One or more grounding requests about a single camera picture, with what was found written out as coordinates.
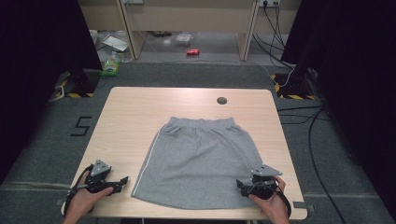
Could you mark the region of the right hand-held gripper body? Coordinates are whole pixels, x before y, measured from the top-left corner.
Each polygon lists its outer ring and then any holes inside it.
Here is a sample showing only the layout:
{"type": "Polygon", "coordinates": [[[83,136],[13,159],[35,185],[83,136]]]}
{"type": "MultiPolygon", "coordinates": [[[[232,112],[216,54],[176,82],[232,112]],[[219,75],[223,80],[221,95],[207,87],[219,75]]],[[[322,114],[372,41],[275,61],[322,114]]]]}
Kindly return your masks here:
{"type": "Polygon", "coordinates": [[[253,168],[250,172],[252,174],[252,185],[248,188],[248,193],[263,200],[269,199],[277,187],[275,177],[282,175],[282,173],[266,164],[253,168]]]}

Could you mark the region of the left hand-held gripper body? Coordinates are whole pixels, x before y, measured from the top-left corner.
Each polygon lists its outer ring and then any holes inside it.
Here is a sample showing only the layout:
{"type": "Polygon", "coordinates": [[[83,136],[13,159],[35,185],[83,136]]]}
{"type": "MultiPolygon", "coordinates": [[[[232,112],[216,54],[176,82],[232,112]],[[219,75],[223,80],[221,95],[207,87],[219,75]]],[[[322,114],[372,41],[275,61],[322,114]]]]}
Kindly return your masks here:
{"type": "Polygon", "coordinates": [[[111,166],[101,160],[96,160],[91,166],[85,179],[86,190],[90,193],[97,193],[103,189],[108,189],[106,177],[111,171],[111,166]]]}

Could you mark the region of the gray shorts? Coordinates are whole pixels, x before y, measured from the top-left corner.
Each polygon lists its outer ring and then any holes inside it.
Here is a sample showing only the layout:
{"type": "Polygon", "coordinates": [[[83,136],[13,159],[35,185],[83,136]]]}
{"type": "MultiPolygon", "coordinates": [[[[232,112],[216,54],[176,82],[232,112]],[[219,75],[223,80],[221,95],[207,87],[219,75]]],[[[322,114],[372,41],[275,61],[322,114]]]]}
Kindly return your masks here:
{"type": "Polygon", "coordinates": [[[261,164],[254,141],[233,119],[170,118],[156,133],[131,195],[189,210],[252,207],[236,182],[247,183],[261,164]]]}

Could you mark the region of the person's right hand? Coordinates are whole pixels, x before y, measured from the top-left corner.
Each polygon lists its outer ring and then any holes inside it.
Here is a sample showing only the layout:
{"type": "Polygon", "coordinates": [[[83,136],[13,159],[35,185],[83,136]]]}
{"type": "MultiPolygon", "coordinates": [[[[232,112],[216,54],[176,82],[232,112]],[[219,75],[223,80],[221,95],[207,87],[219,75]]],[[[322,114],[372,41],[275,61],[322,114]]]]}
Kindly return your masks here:
{"type": "Polygon", "coordinates": [[[261,214],[266,216],[273,224],[290,224],[288,215],[289,209],[279,196],[279,194],[285,189],[286,183],[279,176],[275,176],[275,180],[278,187],[271,198],[263,200],[252,194],[248,197],[260,207],[261,214]]]}

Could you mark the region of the person's left hand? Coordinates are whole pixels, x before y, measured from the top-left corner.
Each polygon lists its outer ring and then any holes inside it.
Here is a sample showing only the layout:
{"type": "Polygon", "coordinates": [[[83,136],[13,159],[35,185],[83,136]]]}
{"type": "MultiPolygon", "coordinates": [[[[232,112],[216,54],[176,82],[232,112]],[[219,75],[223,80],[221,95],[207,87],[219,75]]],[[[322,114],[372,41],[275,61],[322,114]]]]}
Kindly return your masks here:
{"type": "Polygon", "coordinates": [[[62,224],[78,224],[78,222],[89,213],[96,203],[112,191],[113,188],[106,188],[96,193],[90,193],[86,189],[79,190],[71,200],[62,224]]]}

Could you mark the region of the black stand base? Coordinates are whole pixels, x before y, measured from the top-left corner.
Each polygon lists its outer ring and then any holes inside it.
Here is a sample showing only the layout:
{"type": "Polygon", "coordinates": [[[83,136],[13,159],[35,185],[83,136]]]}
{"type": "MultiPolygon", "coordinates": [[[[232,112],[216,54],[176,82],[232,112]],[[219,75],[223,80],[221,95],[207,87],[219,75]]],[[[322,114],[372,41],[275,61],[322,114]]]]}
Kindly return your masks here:
{"type": "Polygon", "coordinates": [[[272,76],[278,97],[286,99],[314,98],[314,93],[306,79],[309,62],[310,56],[304,53],[289,73],[277,73],[272,76]]]}
{"type": "Polygon", "coordinates": [[[66,93],[94,93],[99,82],[100,71],[92,69],[72,70],[66,78],[66,93]]]}

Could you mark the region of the black curtain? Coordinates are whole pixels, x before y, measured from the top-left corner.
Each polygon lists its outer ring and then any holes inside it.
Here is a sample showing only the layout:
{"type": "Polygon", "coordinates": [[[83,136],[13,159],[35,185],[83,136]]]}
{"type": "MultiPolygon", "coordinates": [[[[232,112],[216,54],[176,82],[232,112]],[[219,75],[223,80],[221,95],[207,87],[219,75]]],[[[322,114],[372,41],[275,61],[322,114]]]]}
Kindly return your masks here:
{"type": "Polygon", "coordinates": [[[60,74],[101,69],[78,0],[0,0],[0,183],[60,74]]]}
{"type": "Polygon", "coordinates": [[[396,0],[302,0],[282,58],[317,71],[354,156],[396,219],[396,0]]]}

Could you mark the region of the flat silver package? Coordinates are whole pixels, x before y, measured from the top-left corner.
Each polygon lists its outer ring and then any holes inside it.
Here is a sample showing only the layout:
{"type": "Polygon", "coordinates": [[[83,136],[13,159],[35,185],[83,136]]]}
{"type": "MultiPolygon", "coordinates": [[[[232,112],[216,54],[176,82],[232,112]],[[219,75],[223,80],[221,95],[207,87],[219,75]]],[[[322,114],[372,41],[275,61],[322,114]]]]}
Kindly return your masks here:
{"type": "Polygon", "coordinates": [[[110,46],[113,49],[119,50],[119,51],[125,51],[128,49],[128,43],[118,39],[112,35],[108,35],[104,38],[103,43],[107,46],[110,46]]]}

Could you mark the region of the clear plastic bag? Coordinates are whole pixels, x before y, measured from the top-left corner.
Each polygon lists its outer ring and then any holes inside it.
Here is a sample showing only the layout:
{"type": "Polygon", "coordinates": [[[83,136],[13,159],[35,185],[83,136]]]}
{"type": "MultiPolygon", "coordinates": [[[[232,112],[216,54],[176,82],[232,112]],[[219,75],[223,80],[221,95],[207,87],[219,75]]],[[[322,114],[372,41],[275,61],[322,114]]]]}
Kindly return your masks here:
{"type": "Polygon", "coordinates": [[[178,34],[176,38],[176,44],[181,47],[187,47],[192,41],[192,35],[190,34],[178,34]]]}

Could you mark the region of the beige wooden desk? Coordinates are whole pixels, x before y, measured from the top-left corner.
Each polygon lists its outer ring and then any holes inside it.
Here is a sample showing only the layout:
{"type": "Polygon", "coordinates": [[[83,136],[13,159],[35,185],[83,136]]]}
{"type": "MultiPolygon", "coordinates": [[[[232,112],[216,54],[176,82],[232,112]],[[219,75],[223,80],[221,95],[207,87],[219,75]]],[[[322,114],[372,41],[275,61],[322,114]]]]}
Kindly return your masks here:
{"type": "Polygon", "coordinates": [[[140,57],[148,31],[235,34],[240,59],[248,58],[255,33],[271,34],[276,24],[287,35],[303,0],[78,0],[91,30],[122,30],[132,58],[140,57]]]}

